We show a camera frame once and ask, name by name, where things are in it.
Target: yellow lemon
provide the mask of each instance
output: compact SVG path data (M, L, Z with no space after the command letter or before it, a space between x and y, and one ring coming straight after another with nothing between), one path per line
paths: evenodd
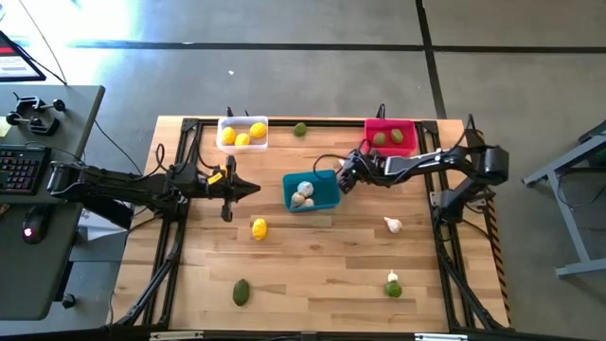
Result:
M223 144L234 144L236 140L236 131L232 127L227 127L221 132Z
M267 133L267 126L263 123L255 123L250 127L250 135L254 138L262 138Z
M262 241L266 236L267 223L265 223L265 219L256 219L253 223L253 237L258 241Z
M236 137L236 146L247 146L250 144L250 136L246 133L238 134Z

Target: avocado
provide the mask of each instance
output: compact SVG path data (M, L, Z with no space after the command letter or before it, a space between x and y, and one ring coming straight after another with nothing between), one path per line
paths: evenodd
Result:
M398 298L401 296L401 287L396 280L392 280L385 284L385 293L390 297Z
M400 129L391 130L391 140L394 143L401 143L404 140L404 135L401 133Z
M295 136L303 136L307 132L307 126L303 122L298 122L294 126L293 134Z
M246 304L246 302L248 302L249 297L250 285L248 284L246 279L240 279L236 282L236 285L234 285L234 303L236 303L237 306L241 307Z
M376 133L372 137L372 145L381 147L385 145L385 134L384 133Z

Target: pink basket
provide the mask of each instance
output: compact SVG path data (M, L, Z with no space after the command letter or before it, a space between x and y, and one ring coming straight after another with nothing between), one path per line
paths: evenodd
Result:
M400 129L403 140L401 143L394 143L390 136L392 129ZM385 156L408 156L417 149L417 133L415 131L415 122L408 119L385 119L385 105L381 104L377 118L369 118L364 122L364 138L370 143L376 133L383 133L387 139L385 145L381 147L372 146L377 152ZM368 143L364 143L362 152L367 153Z

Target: paper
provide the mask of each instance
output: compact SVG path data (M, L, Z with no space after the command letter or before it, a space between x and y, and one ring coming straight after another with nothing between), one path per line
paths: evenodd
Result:
M80 215L80 221L78 227L84 227L88 229L88 241L95 240L100 237L109 236L115 233L124 232L124 228L121 228L115 224L112 224L105 218L99 217L97 214L83 209Z
M0 117L0 137L6 136L9 129L10 124L7 123L7 119L5 117Z

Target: keyboard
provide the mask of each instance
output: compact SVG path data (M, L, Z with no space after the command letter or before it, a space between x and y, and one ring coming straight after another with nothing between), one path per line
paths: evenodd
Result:
M0 195L34 195L50 163L47 147L0 145Z

